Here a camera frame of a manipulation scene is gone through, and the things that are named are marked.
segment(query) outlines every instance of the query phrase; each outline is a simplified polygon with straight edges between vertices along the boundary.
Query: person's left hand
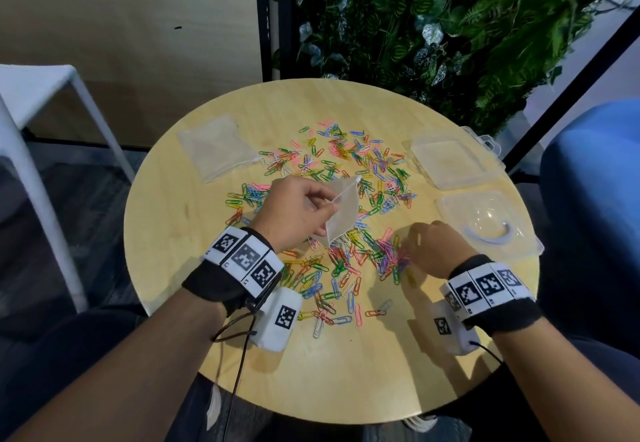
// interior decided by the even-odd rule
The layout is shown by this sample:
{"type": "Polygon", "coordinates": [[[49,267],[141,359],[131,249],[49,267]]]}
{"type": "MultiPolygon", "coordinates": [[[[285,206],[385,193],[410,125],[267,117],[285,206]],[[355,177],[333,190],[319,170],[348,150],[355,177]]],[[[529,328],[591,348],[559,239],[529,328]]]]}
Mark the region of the person's left hand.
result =
{"type": "Polygon", "coordinates": [[[249,226],[263,235],[276,253],[281,252],[300,244],[312,233],[326,235],[325,223],[337,212],[337,205],[325,200],[332,201],[336,196],[337,193],[313,179],[299,176],[276,179],[249,226]]]}

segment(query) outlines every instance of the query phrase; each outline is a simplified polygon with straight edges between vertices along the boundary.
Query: hand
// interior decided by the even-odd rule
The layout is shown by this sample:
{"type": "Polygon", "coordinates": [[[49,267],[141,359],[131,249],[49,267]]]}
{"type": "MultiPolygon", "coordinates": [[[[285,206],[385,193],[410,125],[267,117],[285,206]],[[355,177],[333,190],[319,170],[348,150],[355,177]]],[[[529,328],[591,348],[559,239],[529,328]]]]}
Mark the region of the hand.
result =
{"type": "Polygon", "coordinates": [[[325,223],[338,207],[325,200],[332,201],[336,196],[337,193],[313,179],[299,176],[276,179],[249,226],[263,235],[276,253],[281,252],[300,244],[312,233],[326,235],[325,223]]]}
{"type": "Polygon", "coordinates": [[[442,221],[413,223],[401,252],[426,274],[448,279],[454,268],[478,252],[456,230],[442,221]]]}

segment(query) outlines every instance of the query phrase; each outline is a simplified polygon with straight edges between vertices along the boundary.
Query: forearm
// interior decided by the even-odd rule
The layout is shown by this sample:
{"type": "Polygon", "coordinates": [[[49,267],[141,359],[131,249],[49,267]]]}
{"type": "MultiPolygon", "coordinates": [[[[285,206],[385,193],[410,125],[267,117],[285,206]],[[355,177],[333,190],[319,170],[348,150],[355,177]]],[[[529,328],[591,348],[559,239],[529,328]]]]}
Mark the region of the forearm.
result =
{"type": "Polygon", "coordinates": [[[10,442],[164,440],[225,316],[181,288],[10,442]]]}
{"type": "Polygon", "coordinates": [[[546,319],[493,341],[552,441],[640,440],[640,407],[546,319]]]}

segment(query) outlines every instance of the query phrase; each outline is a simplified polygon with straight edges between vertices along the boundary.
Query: blue chair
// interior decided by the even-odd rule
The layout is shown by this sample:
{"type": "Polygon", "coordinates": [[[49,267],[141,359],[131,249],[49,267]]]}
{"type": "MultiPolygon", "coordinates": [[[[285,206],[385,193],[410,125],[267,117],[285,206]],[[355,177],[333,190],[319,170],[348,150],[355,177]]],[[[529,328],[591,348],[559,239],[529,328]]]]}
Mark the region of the blue chair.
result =
{"type": "Polygon", "coordinates": [[[573,309],[565,331],[640,358],[640,100],[568,125],[542,156],[540,190],[567,268],[545,282],[542,309],[573,309]]]}

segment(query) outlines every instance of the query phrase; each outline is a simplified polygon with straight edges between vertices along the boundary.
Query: round wooden table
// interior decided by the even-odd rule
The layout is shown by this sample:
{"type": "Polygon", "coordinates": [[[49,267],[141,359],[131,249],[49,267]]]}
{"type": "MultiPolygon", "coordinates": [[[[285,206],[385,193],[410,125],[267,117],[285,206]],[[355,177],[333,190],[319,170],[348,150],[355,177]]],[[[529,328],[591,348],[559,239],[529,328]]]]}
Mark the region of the round wooden table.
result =
{"type": "MultiPolygon", "coordinates": [[[[198,265],[198,257],[225,228],[225,220],[234,213],[225,206],[227,193],[240,191],[242,183],[263,184],[277,177],[265,177],[264,168],[256,163],[213,182],[202,182],[176,133],[225,114],[236,120],[243,139],[257,151],[291,148],[294,139],[308,152],[308,132],[298,131],[305,126],[319,130],[316,123],[330,118],[343,131],[364,130],[372,139],[383,139],[383,146],[398,154],[404,154],[406,141],[424,127],[461,141],[473,141],[447,118],[418,102],[354,82],[273,81],[211,100],[184,116],[157,141],[129,193],[125,254],[133,285],[148,313],[179,288],[198,265]]],[[[326,144],[325,138],[314,137],[319,146],[326,144]]],[[[325,152],[322,159],[336,158],[325,152]]],[[[358,169],[355,161],[342,164],[350,173],[358,169]]],[[[414,164],[402,167],[411,174],[408,183],[417,197],[411,209],[401,205],[388,214],[367,218],[374,238],[380,238],[388,227],[402,234],[412,222],[440,219],[435,200],[456,192],[434,188],[414,164]]],[[[522,199],[507,174],[476,189],[501,191],[531,227],[522,199]]],[[[328,255],[324,263],[331,265],[328,255]]],[[[511,267],[532,292],[537,291],[537,257],[514,261],[511,267]]],[[[324,292],[331,289],[327,276],[323,278],[324,292]]],[[[363,316],[362,327],[356,327],[355,322],[325,325],[320,339],[313,337],[315,318],[298,321],[282,353],[250,344],[238,396],[301,419],[363,424],[416,415],[466,393],[496,369],[497,363],[482,350],[454,357],[440,347],[429,305],[442,299],[438,290],[442,281],[429,277],[417,282],[412,286],[404,276],[400,285],[391,277],[380,282],[371,262],[367,262],[356,301],[364,313],[391,299],[393,306],[388,314],[363,316]]],[[[338,315],[348,313],[346,301],[336,303],[338,315]]],[[[313,308],[313,299],[305,301],[303,310],[313,308]]],[[[483,332],[480,339],[497,351],[483,332]]],[[[214,345],[200,372],[231,391],[241,349],[240,339],[214,345]]]]}

